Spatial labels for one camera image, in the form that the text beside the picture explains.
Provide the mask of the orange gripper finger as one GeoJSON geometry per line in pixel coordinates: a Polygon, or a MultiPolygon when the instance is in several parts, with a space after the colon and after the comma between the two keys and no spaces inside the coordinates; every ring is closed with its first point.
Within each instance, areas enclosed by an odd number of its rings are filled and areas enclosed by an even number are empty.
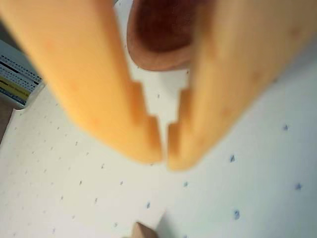
{"type": "Polygon", "coordinates": [[[198,5],[190,85],[180,95],[178,122],[168,128],[168,167],[196,165],[316,32],[314,0],[198,5]]]}
{"type": "Polygon", "coordinates": [[[162,160],[110,0],[3,0],[0,17],[70,118],[137,162],[162,160]]]}

